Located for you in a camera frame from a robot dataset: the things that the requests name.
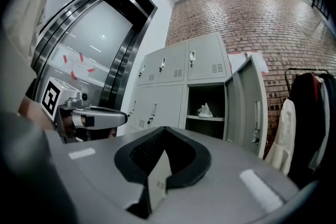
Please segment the person's left hand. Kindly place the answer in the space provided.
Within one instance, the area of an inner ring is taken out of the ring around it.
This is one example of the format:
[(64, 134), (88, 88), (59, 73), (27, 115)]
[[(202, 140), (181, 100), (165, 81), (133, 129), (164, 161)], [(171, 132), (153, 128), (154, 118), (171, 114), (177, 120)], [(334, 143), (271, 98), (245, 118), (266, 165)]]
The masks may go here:
[(65, 134), (73, 136), (74, 130), (78, 127), (85, 127), (86, 117), (79, 114), (73, 114), (64, 118)]

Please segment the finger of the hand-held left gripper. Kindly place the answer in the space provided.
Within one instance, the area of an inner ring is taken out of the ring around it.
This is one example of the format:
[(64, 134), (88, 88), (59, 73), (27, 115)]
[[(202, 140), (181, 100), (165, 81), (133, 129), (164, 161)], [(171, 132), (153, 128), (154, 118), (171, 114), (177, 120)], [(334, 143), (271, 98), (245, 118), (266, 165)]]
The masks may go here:
[(114, 109), (98, 106), (82, 106), (72, 111), (75, 128), (111, 129), (127, 123), (128, 116)]

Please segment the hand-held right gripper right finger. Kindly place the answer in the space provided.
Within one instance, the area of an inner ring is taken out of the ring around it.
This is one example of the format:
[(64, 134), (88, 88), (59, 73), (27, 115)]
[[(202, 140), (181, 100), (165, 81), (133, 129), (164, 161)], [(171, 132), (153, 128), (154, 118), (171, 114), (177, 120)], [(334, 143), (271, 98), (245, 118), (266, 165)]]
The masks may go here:
[(231, 142), (177, 129), (203, 144), (212, 163), (206, 174), (193, 186), (170, 189), (151, 215), (152, 223), (254, 223), (268, 214), (240, 178), (253, 170), (283, 202), (298, 192), (284, 174), (257, 155)]

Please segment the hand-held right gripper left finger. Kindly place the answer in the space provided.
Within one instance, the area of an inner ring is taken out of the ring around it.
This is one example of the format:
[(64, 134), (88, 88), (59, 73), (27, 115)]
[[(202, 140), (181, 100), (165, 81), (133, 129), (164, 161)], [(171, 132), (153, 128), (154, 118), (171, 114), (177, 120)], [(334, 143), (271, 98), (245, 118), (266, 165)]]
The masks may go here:
[(115, 138), (64, 144), (56, 132), (46, 133), (52, 161), (74, 204), (78, 223), (162, 223), (157, 214), (142, 219), (127, 211), (138, 202), (143, 186), (128, 182), (114, 155), (150, 128)]

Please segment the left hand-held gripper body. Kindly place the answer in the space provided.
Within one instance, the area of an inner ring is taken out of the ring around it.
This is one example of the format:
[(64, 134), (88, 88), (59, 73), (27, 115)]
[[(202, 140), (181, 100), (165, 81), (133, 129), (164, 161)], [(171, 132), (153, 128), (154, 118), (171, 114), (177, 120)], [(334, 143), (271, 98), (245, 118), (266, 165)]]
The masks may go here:
[(86, 140), (83, 137), (78, 137), (76, 129), (73, 136), (67, 136), (64, 128), (64, 118), (72, 115), (74, 109), (84, 106), (80, 90), (62, 80), (50, 77), (45, 86), (40, 105), (49, 117), (53, 130), (59, 134), (64, 143), (84, 142)]

